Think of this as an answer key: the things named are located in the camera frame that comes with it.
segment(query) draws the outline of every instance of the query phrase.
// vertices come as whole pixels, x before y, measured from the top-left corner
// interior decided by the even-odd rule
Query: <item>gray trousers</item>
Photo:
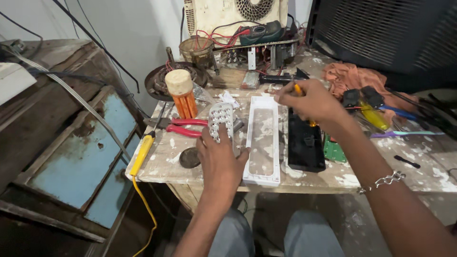
[[[299,210],[290,218],[284,237],[286,257],[343,257],[335,234],[324,217]],[[230,209],[219,225],[209,257],[254,257],[254,239],[248,221]]]

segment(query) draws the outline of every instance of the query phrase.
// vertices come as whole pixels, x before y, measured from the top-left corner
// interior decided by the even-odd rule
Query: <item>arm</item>
[[[359,124],[318,80],[297,81],[306,92],[293,95],[293,84],[275,100],[294,108],[301,119],[314,119],[342,147],[362,186],[392,175],[392,168],[363,134]],[[456,256],[457,244],[444,225],[402,181],[366,193],[376,222],[394,256]]]
[[[203,193],[173,257],[208,255],[219,224],[241,182],[249,149],[235,158],[224,123],[219,125],[219,137],[220,144],[214,142],[208,128],[204,128],[202,137],[197,140],[198,159],[203,169]]]

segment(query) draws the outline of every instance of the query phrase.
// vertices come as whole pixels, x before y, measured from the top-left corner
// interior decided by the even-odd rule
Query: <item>black speaker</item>
[[[361,67],[440,71],[457,64],[457,0],[314,0],[306,34],[308,46]]]

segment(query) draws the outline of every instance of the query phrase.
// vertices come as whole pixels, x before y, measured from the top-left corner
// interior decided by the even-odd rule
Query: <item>wall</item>
[[[44,39],[76,38],[71,19],[52,0],[2,0],[1,11]],[[289,13],[302,23],[308,20],[311,0],[290,0]],[[77,0],[67,0],[70,12],[98,39]],[[129,90],[142,109],[151,114],[157,101],[144,88],[146,75],[167,60],[170,46],[177,59],[184,0],[80,0],[87,18],[107,50],[138,80],[121,70]],[[77,27],[80,38],[88,38]],[[0,39],[36,37],[0,16]],[[188,38],[184,22],[183,40]]]

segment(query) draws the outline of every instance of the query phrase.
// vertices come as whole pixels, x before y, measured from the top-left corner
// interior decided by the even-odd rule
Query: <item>blue painted drawer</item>
[[[114,88],[103,87],[89,104],[125,142],[136,122]],[[83,111],[15,183],[84,211],[119,150],[102,124]]]
[[[132,140],[126,147],[130,156],[133,156],[139,142],[140,138],[136,134],[133,135]],[[128,191],[133,185],[124,175],[128,163],[129,160],[124,155],[117,160],[102,188],[87,209],[87,213],[84,216],[86,219],[92,220],[108,229],[111,228],[127,197]]]

